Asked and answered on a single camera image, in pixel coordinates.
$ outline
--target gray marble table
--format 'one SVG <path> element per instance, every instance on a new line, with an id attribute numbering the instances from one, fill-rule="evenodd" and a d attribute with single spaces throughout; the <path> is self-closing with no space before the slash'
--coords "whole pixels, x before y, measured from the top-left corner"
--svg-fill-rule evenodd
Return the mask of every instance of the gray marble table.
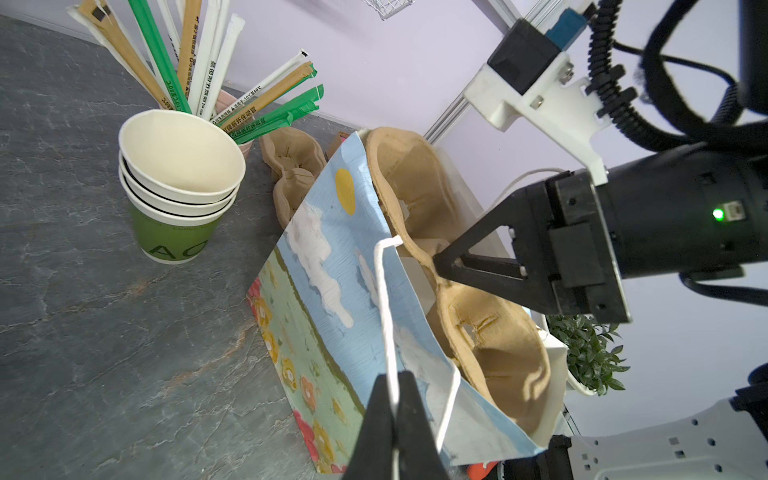
<path id="1" fill-rule="evenodd" d="M 0 45 L 0 478 L 314 478 L 244 301 L 281 233 L 258 145 L 200 257 L 152 262 L 116 158 L 152 99 L 96 45 L 6 17 Z"/>

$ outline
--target gift bag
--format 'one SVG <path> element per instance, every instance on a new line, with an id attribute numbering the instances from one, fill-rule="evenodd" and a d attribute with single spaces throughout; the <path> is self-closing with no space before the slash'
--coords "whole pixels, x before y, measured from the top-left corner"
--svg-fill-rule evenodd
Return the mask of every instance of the gift bag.
<path id="1" fill-rule="evenodd" d="M 353 134 L 319 175 L 248 291 L 321 473 L 344 472 L 374 380 L 385 371 L 373 247 L 391 236 L 365 148 Z M 434 435 L 452 361 L 435 339 L 396 249 L 385 250 L 383 264 L 398 367 L 414 373 Z M 550 403 L 559 413 L 562 395 L 559 405 L 554 397 Z M 551 427 L 537 445 L 462 380 L 442 455 L 452 465 L 529 457 L 547 447 L 549 435 Z"/>

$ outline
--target green plant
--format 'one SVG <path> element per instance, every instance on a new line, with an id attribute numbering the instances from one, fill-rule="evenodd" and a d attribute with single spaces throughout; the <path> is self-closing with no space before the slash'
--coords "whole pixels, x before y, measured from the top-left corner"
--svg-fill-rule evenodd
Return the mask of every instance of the green plant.
<path id="1" fill-rule="evenodd" d="M 624 385 L 614 378 L 614 372 L 626 372 L 628 366 L 619 365 L 626 359 L 618 354 L 623 345 L 607 350 L 608 341 L 614 337 L 617 324 L 599 325 L 584 315 L 552 315 L 547 317 L 549 332 L 568 346 L 568 370 L 571 374 L 598 395 L 605 395 L 608 389 L 624 390 Z"/>

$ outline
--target screw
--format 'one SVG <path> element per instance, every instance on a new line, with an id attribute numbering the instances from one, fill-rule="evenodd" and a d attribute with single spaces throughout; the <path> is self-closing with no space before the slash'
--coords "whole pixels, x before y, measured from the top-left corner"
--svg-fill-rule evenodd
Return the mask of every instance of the screw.
<path id="1" fill-rule="evenodd" d="M 538 110 L 539 107 L 541 107 L 541 104 L 544 103 L 544 97 L 541 95 L 536 95 L 536 98 L 533 99 L 531 102 L 531 108 L 534 110 Z"/>
<path id="2" fill-rule="evenodd" d="M 563 68 L 560 69 L 560 83 L 563 85 L 567 84 L 571 79 L 574 77 L 574 65 L 570 62 L 563 65 Z"/>

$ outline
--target white rope handle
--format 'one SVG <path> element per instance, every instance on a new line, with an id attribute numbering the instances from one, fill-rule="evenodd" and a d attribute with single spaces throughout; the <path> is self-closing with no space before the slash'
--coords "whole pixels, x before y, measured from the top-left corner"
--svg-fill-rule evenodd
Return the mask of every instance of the white rope handle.
<path id="1" fill-rule="evenodd" d="M 400 384 L 397 381 L 397 358 L 395 357 L 395 332 L 392 323 L 392 312 L 389 310 L 389 294 L 386 289 L 386 280 L 384 278 L 384 249 L 387 247 L 397 247 L 402 245 L 400 235 L 392 238 L 385 238 L 376 243 L 373 247 L 373 269 L 376 273 L 376 289 L 379 294 L 379 312 L 382 320 L 382 337 L 384 338 L 384 357 L 386 361 L 386 381 L 389 390 L 389 404 L 392 408 L 392 414 L 397 415 L 397 406 L 400 403 Z M 462 376 L 458 373 L 456 365 L 453 366 L 453 377 L 451 381 L 451 390 L 448 395 L 448 401 L 445 404 L 445 411 L 442 413 L 440 426 L 435 437 L 435 447 L 440 453 L 442 444 L 445 441 L 445 434 L 448 431 L 448 423 L 451 420 L 451 413 L 458 394 L 458 388 L 462 384 Z"/>

